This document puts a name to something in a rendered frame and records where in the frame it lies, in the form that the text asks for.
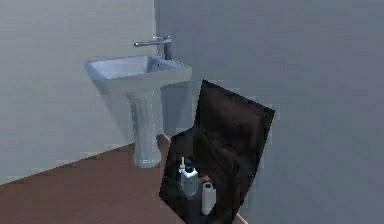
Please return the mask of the dark wooden commode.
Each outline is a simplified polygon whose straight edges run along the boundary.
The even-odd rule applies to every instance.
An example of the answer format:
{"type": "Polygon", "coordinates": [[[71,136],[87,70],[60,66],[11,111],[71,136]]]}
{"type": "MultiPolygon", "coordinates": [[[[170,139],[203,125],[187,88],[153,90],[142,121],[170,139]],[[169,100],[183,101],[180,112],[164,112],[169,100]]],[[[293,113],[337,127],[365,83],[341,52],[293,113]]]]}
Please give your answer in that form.
{"type": "Polygon", "coordinates": [[[204,80],[194,125],[171,138],[159,197],[186,224],[232,224],[256,177],[274,110],[204,80]],[[209,180],[216,203],[202,212],[202,192],[181,187],[182,163],[209,180]]]}

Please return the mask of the white soap dispenser bottle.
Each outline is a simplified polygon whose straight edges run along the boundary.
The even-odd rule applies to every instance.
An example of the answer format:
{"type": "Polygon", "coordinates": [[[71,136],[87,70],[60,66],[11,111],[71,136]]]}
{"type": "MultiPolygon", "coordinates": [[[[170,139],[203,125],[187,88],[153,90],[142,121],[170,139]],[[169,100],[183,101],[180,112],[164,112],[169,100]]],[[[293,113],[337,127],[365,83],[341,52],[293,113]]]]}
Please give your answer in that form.
{"type": "Polygon", "coordinates": [[[198,172],[193,163],[188,158],[181,158],[179,173],[181,189],[185,195],[195,195],[198,191],[198,172]]]}

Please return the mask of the chrome sink faucet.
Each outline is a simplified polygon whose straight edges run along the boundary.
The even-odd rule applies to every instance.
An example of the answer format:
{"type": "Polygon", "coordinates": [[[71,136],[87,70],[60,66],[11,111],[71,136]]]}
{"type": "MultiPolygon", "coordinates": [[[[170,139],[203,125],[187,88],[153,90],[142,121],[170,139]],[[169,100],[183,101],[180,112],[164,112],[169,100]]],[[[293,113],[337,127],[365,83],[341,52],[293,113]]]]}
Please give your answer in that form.
{"type": "Polygon", "coordinates": [[[172,59],[172,50],[171,50],[171,37],[170,36],[154,36],[149,41],[138,41],[133,44],[134,47],[143,47],[143,46],[154,46],[154,45],[162,45],[164,58],[166,60],[172,59]]]}

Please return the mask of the white paper roll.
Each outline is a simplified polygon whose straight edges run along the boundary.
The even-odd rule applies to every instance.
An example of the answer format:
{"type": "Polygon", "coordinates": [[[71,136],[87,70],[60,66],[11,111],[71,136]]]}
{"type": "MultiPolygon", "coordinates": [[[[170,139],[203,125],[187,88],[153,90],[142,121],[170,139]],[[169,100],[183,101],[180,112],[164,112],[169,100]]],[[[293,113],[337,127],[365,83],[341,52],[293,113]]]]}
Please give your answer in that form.
{"type": "Polygon", "coordinates": [[[216,203],[216,189],[210,182],[204,182],[202,187],[202,213],[208,215],[216,203]]]}

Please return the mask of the white pedestal sink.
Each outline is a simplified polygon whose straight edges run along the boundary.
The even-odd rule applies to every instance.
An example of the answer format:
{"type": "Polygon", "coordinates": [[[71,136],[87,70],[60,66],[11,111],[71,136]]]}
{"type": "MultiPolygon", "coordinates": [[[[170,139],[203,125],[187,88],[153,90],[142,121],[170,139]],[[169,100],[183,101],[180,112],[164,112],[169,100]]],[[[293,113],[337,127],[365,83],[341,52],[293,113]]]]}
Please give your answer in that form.
{"type": "Polygon", "coordinates": [[[101,95],[125,96],[129,102],[134,132],[134,164],[139,168],[157,166],[161,153],[156,136],[155,109],[157,94],[167,85],[191,80],[192,67],[162,55],[139,55],[84,64],[101,95]]]}

